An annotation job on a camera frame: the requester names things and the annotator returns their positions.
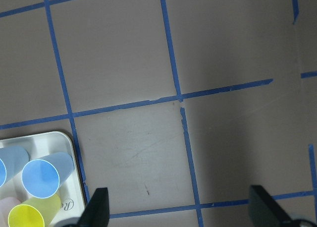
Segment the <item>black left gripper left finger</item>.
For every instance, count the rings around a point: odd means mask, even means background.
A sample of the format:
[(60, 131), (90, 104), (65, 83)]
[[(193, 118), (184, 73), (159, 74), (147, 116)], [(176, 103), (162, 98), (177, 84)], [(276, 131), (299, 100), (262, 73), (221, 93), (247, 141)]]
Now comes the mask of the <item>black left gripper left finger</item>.
[(76, 225), (78, 227), (107, 227), (108, 223), (108, 188), (97, 188)]

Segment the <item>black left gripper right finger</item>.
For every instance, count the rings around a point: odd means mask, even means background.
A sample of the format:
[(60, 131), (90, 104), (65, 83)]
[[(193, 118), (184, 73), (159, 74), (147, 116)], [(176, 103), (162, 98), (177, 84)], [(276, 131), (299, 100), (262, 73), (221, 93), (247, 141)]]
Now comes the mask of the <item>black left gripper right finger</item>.
[(296, 221), (281, 208), (261, 185), (249, 187), (248, 213), (255, 227), (296, 227)]

